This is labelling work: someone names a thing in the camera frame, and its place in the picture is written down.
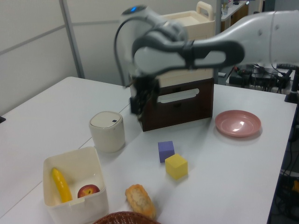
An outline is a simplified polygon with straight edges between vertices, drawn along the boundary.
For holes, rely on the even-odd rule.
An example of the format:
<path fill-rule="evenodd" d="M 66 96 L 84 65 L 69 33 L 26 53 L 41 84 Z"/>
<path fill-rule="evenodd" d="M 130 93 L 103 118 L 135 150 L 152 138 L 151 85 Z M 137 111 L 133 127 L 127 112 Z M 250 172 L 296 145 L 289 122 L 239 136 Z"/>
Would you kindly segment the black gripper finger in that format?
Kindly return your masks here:
<path fill-rule="evenodd" d="M 153 108 L 157 107 L 157 99 L 159 97 L 159 93 L 160 93 L 160 88 L 154 88 L 151 91 L 151 102 L 152 102 Z"/>
<path fill-rule="evenodd" d="M 142 112 L 146 105 L 146 93 L 138 92 L 134 97 L 130 97 L 131 113 L 135 114 L 138 120 L 142 118 Z"/>

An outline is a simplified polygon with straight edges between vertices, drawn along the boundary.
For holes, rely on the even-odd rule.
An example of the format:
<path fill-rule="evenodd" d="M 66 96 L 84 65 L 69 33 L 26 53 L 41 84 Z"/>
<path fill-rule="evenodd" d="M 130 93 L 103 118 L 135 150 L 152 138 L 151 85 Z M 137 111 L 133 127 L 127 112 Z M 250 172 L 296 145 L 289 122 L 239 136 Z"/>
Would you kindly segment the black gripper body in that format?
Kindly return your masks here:
<path fill-rule="evenodd" d="M 159 80 L 151 76 L 133 78 L 133 87 L 137 94 L 160 92 Z"/>

